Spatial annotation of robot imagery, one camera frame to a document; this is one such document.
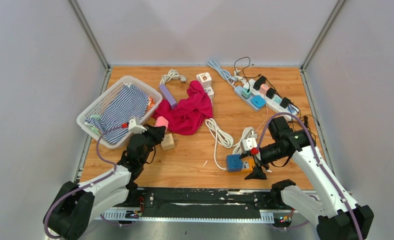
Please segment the orange power strip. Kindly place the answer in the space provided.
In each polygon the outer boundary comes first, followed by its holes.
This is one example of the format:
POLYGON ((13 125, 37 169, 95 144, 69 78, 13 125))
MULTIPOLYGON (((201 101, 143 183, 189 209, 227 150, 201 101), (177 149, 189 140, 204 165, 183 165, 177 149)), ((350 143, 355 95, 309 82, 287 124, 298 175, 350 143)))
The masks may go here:
POLYGON ((255 163, 253 159, 242 159, 242 168, 241 173, 251 173, 253 171, 253 167, 255 167, 255 163))

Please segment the pink square plug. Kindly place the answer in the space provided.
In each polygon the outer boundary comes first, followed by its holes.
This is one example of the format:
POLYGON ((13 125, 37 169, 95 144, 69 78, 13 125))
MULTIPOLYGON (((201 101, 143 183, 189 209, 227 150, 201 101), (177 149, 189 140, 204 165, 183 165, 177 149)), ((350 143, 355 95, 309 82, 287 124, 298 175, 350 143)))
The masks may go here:
POLYGON ((169 121, 165 117, 159 116, 156 119, 155 126, 156 127, 165 127, 165 129, 167 130, 168 126, 169 126, 169 121))

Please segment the blue cube adapter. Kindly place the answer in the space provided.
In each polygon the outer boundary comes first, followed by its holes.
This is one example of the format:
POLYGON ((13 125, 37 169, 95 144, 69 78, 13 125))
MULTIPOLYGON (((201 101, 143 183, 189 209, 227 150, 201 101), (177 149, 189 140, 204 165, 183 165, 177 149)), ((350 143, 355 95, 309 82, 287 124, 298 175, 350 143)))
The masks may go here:
POLYGON ((226 156, 226 171, 228 173, 238 173, 243 169, 243 162, 240 154, 230 154, 226 156))

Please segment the beige dragon cube adapter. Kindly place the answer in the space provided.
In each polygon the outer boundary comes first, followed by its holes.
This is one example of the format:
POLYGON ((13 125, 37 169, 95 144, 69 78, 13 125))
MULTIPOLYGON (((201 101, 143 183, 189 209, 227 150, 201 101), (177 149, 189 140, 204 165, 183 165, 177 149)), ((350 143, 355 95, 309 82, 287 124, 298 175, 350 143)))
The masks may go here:
POLYGON ((168 151, 175 148, 175 140, 171 133, 165 134, 164 139, 160 143, 163 151, 168 151))

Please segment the purple USB power strip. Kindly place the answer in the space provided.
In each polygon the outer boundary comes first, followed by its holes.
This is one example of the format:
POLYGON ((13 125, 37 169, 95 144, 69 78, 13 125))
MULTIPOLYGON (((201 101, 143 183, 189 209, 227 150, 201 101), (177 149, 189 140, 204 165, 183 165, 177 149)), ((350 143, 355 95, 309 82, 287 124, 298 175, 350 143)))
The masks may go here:
POLYGON ((171 109, 174 109, 177 106, 177 101, 174 99, 173 95, 171 92, 168 90, 165 84, 160 84, 159 85, 159 90, 161 91, 161 94, 163 97, 167 100, 169 103, 171 109))

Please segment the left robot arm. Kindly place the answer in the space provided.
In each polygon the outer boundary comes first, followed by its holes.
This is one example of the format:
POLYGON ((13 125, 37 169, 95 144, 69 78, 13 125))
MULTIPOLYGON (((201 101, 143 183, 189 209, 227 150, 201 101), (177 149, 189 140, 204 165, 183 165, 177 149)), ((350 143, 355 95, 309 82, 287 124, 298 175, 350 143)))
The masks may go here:
POLYGON ((123 123, 105 132, 120 129, 137 129, 129 139, 126 150, 118 162, 101 160, 112 168, 85 182, 64 183, 43 218, 44 232, 50 239, 77 240, 88 225, 105 211, 123 203, 127 207, 138 201, 138 186, 135 180, 148 163, 151 152, 164 139, 165 125, 136 125, 123 123))

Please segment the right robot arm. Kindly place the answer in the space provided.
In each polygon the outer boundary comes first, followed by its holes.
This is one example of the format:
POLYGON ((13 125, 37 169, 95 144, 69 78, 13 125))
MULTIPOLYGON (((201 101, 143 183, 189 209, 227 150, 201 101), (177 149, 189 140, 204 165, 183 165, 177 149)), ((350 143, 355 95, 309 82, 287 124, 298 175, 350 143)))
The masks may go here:
POLYGON ((273 143, 262 146, 262 140, 255 137, 245 138, 239 143, 239 157, 251 157, 255 164, 246 179, 265 180, 264 170, 269 168, 269 164, 283 158, 293 160, 314 187, 317 198, 286 179, 271 186, 271 204, 277 209, 288 206, 299 212, 315 226, 321 240, 367 239, 374 220, 372 209, 368 205, 360 205, 341 185, 304 123, 290 114, 301 126, 300 130, 294 130, 286 116, 286 112, 276 113, 264 126, 263 132, 270 133, 273 143))

